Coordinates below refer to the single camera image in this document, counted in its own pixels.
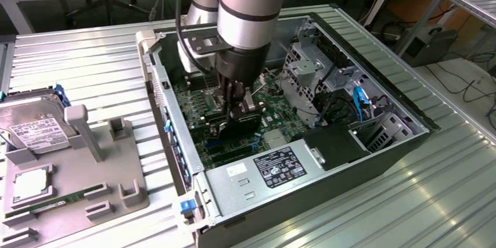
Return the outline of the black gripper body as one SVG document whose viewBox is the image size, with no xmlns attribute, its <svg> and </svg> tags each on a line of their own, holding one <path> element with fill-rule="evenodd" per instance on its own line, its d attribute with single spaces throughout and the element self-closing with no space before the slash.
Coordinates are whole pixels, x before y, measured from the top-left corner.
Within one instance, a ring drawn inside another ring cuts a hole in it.
<svg viewBox="0 0 496 248">
<path fill-rule="evenodd" d="M 231 48 L 218 52 L 216 70 L 230 81 L 252 87 L 262 74 L 271 44 L 256 49 Z"/>
</svg>

